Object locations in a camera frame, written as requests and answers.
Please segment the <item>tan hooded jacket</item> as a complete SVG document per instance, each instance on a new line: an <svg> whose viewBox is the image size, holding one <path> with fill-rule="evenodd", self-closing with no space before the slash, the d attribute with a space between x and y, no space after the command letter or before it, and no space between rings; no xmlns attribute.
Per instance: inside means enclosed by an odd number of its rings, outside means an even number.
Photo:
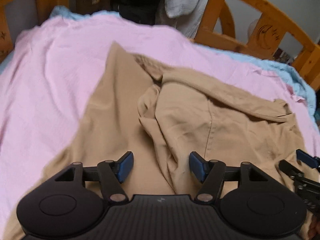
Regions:
<svg viewBox="0 0 320 240"><path fill-rule="evenodd" d="M13 239L313 239L316 221L279 169L286 160L318 179L297 149L305 142L286 101L114 43L73 141L17 204ZM128 151L129 201L108 203L97 165ZM194 201L194 151L226 164L215 203Z"/></svg>

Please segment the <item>light blue bed sheet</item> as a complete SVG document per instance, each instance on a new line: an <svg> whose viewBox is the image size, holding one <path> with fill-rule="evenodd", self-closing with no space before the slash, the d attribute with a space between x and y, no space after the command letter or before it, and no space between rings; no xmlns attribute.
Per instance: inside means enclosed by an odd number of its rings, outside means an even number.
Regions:
<svg viewBox="0 0 320 240"><path fill-rule="evenodd" d="M93 14L77 14L71 12L68 8L63 5L57 5L54 7L50 13L50 18L56 16L62 16L63 18L80 21L86 18L90 18L95 15L109 15L121 17L117 11L107 11L101 10L94 12ZM191 15L182 15L177 18L169 18L164 9L164 6L161 5L159 12L156 15L156 23L161 25L168 25L170 27L176 28L181 31L183 34L186 34L188 37L193 37L196 33L196 28L199 26L199 20L193 20L194 16ZM219 50L206 46L207 49L212 50L216 53L222 53L230 56L231 58L241 61L241 62L250 62L256 66L264 69L274 71L286 84L293 88L294 93L297 96L300 96L306 101L308 108L308 113L311 117L311 121L316 122L319 119L319 116L316 114L316 92L303 80L303 78L298 74L298 72L292 66L289 66L285 63L280 63L271 60L261 60L255 57L244 55L240 53L235 53L227 50Z"/></svg>

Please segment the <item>pink bed sheet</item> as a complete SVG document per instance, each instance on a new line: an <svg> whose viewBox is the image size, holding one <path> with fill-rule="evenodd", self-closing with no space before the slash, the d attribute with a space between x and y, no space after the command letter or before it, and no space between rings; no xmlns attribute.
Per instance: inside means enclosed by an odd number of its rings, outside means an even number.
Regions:
<svg viewBox="0 0 320 240"><path fill-rule="evenodd" d="M296 113L308 152L319 155L319 132L306 101L274 71L191 43L171 27L148 27L109 15L80 21L56 16L22 32L1 64L1 239L21 232L17 202L75 136L112 42L204 72L258 97L285 100Z"/></svg>

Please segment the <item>grey white towel on rail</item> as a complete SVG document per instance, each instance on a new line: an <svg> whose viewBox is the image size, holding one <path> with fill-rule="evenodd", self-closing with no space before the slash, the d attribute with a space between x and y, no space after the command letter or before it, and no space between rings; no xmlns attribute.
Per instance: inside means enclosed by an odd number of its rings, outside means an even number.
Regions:
<svg viewBox="0 0 320 240"><path fill-rule="evenodd" d="M156 24L168 25L187 38L194 38L208 0L161 0Z"/></svg>

